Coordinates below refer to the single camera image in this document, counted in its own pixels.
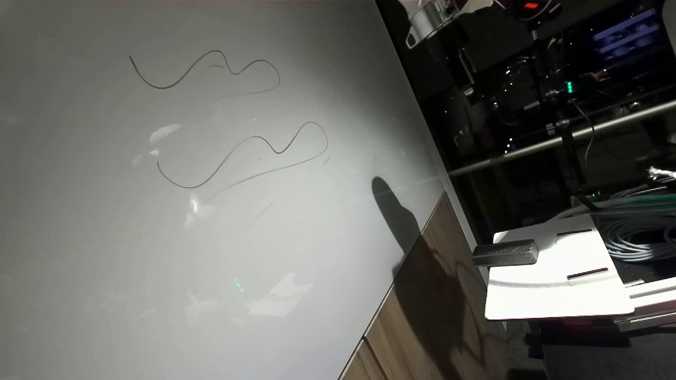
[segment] wooden floor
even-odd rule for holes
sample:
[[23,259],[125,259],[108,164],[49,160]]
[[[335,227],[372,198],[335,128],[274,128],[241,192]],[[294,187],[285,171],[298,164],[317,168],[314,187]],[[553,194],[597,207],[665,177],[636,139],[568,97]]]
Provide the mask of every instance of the wooden floor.
[[504,379],[504,334],[484,320],[484,296],[486,286],[443,197],[408,252],[345,379]]

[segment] wavy line drawing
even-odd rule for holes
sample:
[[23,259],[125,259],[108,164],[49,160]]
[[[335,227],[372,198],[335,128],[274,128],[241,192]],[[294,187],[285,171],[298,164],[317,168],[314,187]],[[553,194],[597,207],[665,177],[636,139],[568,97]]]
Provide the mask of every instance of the wavy line drawing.
[[304,164],[304,162],[311,162],[311,160],[324,157],[324,154],[329,151],[329,136],[328,136],[326,128],[324,128],[318,123],[314,123],[314,120],[303,123],[303,124],[298,126],[298,131],[294,134],[294,138],[291,138],[283,147],[274,147],[265,136],[250,136],[250,138],[241,139],[241,142],[217,162],[217,168],[215,168],[204,180],[201,180],[201,182],[197,182],[197,184],[185,184],[185,182],[173,180],[173,177],[165,171],[165,168],[162,168],[161,160],[156,160],[154,164],[156,164],[158,173],[161,173],[172,187],[181,188],[181,190],[197,190],[197,188],[208,187],[208,184],[223,169],[223,164],[230,160],[230,157],[237,154],[239,147],[243,147],[243,146],[247,146],[247,144],[252,144],[252,142],[262,142],[265,146],[270,147],[270,153],[272,153],[274,157],[280,157],[280,154],[285,154],[285,153],[296,144],[296,139],[299,138],[299,134],[306,131],[306,128],[317,128],[317,131],[321,131],[321,136],[324,136],[324,147],[321,147],[317,154],[312,154],[312,157],[309,157],[309,159],[303,159],[303,160],[296,160],[296,162],[291,162],[291,164],[272,168],[272,169],[266,169],[266,171],[257,171],[257,173],[254,173],[254,176],[247,176],[247,177],[243,177],[243,180],[237,180],[235,184],[217,190],[214,197],[208,198],[208,201],[214,201],[217,194],[221,194],[221,192],[226,192],[226,190],[230,190],[230,188],[235,188],[235,187],[241,187],[241,184],[245,184],[245,182],[252,182],[252,180],[255,180],[255,177],[274,173],[274,171],[285,171],[285,169],[291,169],[291,168],[299,168],[299,164]]
[[232,69],[226,54],[223,54],[223,51],[217,51],[217,48],[208,51],[208,54],[202,54],[201,58],[197,58],[197,60],[190,63],[190,67],[188,67],[179,78],[175,78],[173,83],[166,83],[166,84],[149,83],[149,81],[141,75],[139,66],[135,63],[135,60],[133,60],[132,56],[129,56],[129,62],[132,62],[133,73],[135,73],[148,86],[158,88],[158,90],[166,90],[166,88],[173,88],[173,86],[177,86],[179,83],[183,83],[183,78],[185,78],[204,58],[209,58],[209,56],[221,58],[221,62],[226,63],[226,69],[230,73],[230,77],[241,77],[241,75],[245,75],[245,73],[247,73],[250,67],[254,67],[254,66],[268,66],[268,67],[274,73],[276,83],[274,83],[272,86],[262,88],[262,90],[241,94],[241,95],[268,94],[268,90],[274,90],[274,88],[280,84],[280,73],[278,73],[278,67],[276,67],[272,62],[268,62],[268,60],[254,60],[254,62],[250,62],[247,66],[243,66],[241,69]]

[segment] whiteboard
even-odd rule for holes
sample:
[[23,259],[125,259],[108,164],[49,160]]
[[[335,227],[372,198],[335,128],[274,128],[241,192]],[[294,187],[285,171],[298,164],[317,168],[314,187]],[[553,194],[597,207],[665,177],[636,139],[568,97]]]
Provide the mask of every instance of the whiteboard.
[[364,0],[0,0],[0,379],[335,379],[440,157]]

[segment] stack of paper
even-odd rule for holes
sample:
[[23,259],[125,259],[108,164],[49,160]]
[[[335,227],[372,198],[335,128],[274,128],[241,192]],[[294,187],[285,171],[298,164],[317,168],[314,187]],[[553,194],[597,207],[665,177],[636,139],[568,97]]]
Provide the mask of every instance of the stack of paper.
[[538,259],[533,267],[490,268],[486,320],[634,313],[629,296],[590,216],[555,219],[494,236],[497,242],[522,238],[536,241],[541,250]]

